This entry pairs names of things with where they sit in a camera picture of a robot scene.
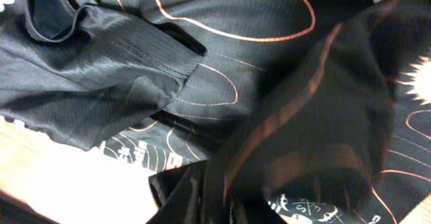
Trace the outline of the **black patterned sports jersey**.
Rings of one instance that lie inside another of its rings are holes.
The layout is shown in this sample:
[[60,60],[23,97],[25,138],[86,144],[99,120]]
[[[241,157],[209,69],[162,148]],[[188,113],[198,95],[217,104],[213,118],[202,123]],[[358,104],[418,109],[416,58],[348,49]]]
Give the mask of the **black patterned sports jersey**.
[[1,0],[2,223],[429,223],[430,0]]

